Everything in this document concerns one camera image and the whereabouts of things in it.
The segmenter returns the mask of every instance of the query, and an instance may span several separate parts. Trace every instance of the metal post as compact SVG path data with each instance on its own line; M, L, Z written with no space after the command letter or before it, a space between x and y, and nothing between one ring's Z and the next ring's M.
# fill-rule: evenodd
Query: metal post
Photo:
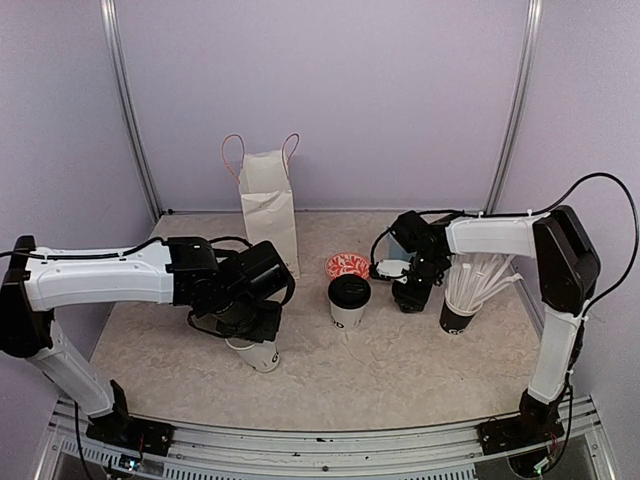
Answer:
M138 122L136 120L133 102L131 100L131 92L129 91L127 71L124 63L124 54L122 52L122 44L120 42L120 32L118 30L118 17L116 15L115 0L100 0L100 4L104 31L107 37L109 50L111 52L113 71L116 76L120 106L122 107L122 113L127 126L136 169L138 171L140 182L142 183L142 190L147 201L149 213L155 223L162 216L162 208L160 206L160 200L158 198L155 184L153 183L151 170L149 169L149 164L147 163L147 158L142 147L140 130L138 128Z
M484 207L484 211L486 213L495 212L507 178L509 164L511 163L513 148L516 143L520 119L522 118L522 112L524 111L525 99L529 87L529 79L531 76L531 69L533 67L533 57L536 49L536 43L538 41L541 14L542 0L529 0L529 11L524 32L524 42L522 44L522 54L520 56L520 66L518 68L516 90L511 103L507 130L502 141L498 168L493 178L493 184L489 191L487 203Z

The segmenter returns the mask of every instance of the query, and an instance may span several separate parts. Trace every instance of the table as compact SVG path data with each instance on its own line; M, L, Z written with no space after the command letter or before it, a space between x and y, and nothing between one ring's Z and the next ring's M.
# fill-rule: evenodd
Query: table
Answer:
M144 303L114 307L92 363L124 388L132 413L205 425L374 430L517 410L539 340L513 287L487 302L458 336L438 324L443 288L433 289L423 313L405 315L390 284L375 281L359 329L331 325L326 259L340 251L368 255L396 216L296 213L302 276L285 307L277 339L282 359L271 373L255 372L223 340L188 327L188 308ZM153 232L243 233L239 214L165 215Z

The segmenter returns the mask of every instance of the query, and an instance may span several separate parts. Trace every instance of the wall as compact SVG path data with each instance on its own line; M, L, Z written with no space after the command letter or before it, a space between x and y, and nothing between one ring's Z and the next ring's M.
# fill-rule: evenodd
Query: wall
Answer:
M640 3L545 2L531 90L501 211L541 208L579 176L619 175L640 200ZM617 279L632 248L630 209L606 180L581 187L574 206L603 262L598 291ZM520 264L537 291L535 267ZM640 268L594 306L576 383L593 395L621 469L640 467Z
M97 1L0 2L0 249L22 234L115 247L151 229L119 111ZM4 271L6 262L0 261ZM89 354L108 306L60 309ZM57 393L0 354L0 476L24 480Z
M484 205L527 0L118 2L163 206L239 210L220 144L298 131L297 208ZM239 149L230 148L237 159Z

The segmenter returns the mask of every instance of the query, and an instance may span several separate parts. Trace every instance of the robotic arm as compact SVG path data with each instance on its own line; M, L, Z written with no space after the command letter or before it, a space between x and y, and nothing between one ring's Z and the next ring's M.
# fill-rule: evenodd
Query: robotic arm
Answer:
M414 212L398 217L390 233L410 262L383 260L372 278L393 280L394 300L404 312L422 311L433 285L451 266L449 256L502 253L535 258L545 324L540 353L516 419L481 424L486 454L520 448L563 434L557 408L582 346L584 309L595 290L600 260L575 212L560 206L542 215L461 218L449 215L428 224Z
M0 289L0 350L25 358L89 417L87 436L166 455L170 425L129 415L122 388L102 378L55 321L63 305L142 301L212 314L215 333L273 341L295 283L270 242L236 253L199 237L152 239L129 250L52 250L20 237ZM218 262L216 252L224 255ZM287 288L281 303L266 300Z

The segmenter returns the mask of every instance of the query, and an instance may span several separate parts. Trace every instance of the light blue object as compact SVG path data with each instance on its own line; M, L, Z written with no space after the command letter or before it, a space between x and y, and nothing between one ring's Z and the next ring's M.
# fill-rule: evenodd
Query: light blue object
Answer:
M407 253L390 233L387 233L387 242L389 243L389 260L406 260L408 262L416 255L415 253Z

